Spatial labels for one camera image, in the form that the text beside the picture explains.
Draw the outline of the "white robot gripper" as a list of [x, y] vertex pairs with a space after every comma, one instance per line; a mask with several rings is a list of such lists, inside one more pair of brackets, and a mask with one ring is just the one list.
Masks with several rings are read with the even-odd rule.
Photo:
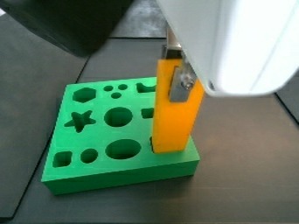
[[299, 0], [156, 2], [170, 26], [162, 58], [181, 60], [170, 102], [188, 101], [196, 75], [212, 96], [268, 95], [285, 85], [299, 70]]

